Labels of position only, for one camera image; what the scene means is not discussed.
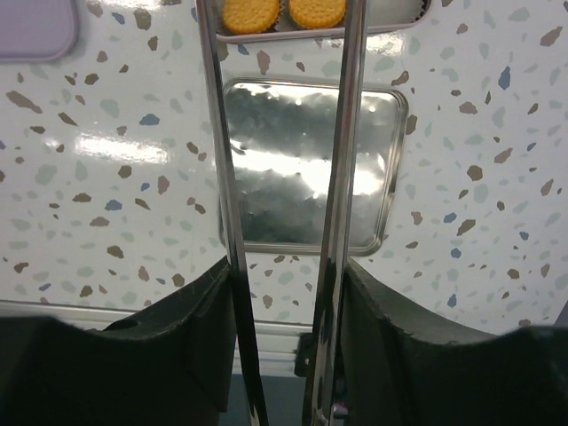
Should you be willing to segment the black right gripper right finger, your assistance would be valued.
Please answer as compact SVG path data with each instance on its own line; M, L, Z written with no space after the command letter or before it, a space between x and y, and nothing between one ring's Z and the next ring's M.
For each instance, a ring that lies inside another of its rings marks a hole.
M342 284L350 424L566 424L565 327L485 333L429 311L356 263Z

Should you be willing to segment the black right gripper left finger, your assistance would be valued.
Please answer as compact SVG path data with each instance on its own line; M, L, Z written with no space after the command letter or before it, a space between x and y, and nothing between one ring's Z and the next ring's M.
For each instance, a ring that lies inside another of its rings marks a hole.
M117 333L149 319L184 328ZM101 331L47 316L4 317L1 422L215 425L228 406L235 339L225 260Z

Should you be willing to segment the silver tin lid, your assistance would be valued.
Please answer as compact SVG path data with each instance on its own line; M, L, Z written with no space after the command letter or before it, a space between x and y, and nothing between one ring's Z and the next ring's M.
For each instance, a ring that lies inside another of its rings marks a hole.
M338 92L330 83L245 77L225 85L246 251L320 253ZM353 256L369 256L383 242L407 117L400 91L362 91L349 241Z

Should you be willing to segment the round dotted biscuit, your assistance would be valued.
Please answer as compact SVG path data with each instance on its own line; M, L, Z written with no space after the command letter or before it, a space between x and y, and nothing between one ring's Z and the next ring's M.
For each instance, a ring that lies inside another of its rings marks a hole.
M278 0L228 0L222 8L222 21L233 34L260 34L275 24L279 13Z
M301 28L331 28L344 17L346 0L289 0L288 11Z

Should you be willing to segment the lilac plastic tray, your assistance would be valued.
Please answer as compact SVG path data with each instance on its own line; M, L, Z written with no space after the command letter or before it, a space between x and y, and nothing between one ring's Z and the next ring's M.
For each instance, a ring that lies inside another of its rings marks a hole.
M1 3L1 61L60 59L75 46L79 19L75 1L4 0Z

